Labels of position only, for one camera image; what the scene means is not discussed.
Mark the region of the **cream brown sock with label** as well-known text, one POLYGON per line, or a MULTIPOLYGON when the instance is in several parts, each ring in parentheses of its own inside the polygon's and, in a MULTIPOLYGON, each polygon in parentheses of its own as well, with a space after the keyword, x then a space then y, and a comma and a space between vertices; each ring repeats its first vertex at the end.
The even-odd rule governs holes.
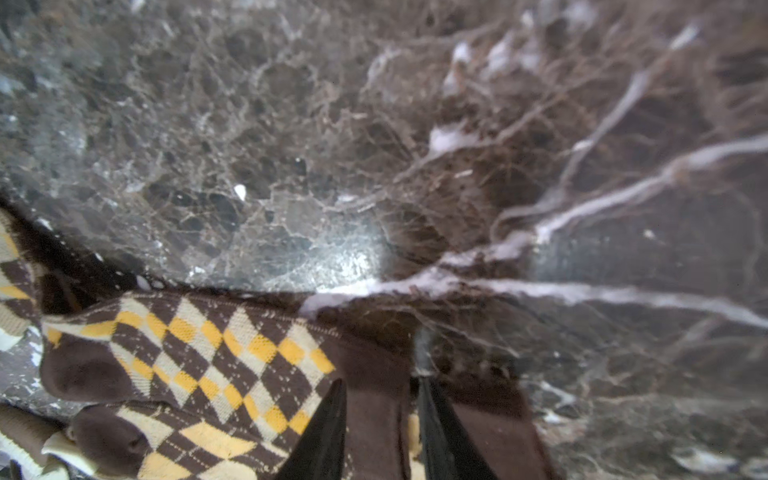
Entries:
POLYGON ((15 461, 23 479, 72 479, 96 473, 63 427, 20 408, 1 405, 1 456, 15 461))

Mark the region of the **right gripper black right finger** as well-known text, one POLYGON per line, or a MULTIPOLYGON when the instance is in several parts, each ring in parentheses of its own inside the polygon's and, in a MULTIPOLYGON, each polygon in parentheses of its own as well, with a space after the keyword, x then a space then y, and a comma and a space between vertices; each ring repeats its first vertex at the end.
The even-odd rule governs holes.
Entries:
POLYGON ((497 479, 433 378, 419 378, 418 414, 427 479, 497 479))

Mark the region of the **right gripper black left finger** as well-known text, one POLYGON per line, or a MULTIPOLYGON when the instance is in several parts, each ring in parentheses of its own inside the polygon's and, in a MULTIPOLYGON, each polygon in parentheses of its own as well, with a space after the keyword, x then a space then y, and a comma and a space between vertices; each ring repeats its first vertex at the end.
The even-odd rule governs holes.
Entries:
POLYGON ((335 380, 276 479, 341 480, 345 462, 347 386, 335 380))

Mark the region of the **light brown argyle sock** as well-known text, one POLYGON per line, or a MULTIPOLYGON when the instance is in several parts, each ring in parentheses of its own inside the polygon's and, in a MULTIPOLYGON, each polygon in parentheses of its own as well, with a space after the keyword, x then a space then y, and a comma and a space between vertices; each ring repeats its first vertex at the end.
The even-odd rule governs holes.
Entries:
POLYGON ((46 316, 40 327, 42 384, 81 404, 73 419, 93 405, 161 403, 222 424, 257 423, 274 439, 337 379, 409 387, 408 362, 380 346, 248 301, 133 293, 46 316))

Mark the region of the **dark brown argyle sock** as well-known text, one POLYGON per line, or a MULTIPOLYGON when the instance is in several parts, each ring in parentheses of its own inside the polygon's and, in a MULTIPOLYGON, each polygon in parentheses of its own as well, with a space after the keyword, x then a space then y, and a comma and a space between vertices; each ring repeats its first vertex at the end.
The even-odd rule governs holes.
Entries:
MULTIPOLYGON (((554 479, 558 473, 524 396, 506 385, 441 384, 497 479, 554 479)), ((347 427, 342 479, 427 479, 418 393, 346 383, 347 427)), ((276 479, 316 406, 300 411, 268 439, 257 423, 222 424, 161 403, 93 405, 72 421, 74 442, 98 473, 127 479, 276 479)))

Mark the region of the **cream brown striped sock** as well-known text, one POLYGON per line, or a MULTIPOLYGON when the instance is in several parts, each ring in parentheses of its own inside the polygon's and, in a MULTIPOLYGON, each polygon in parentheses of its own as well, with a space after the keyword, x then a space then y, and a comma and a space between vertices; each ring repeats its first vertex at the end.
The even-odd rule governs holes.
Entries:
POLYGON ((1 209, 1 350, 12 349, 39 322, 39 288, 29 230, 1 209))

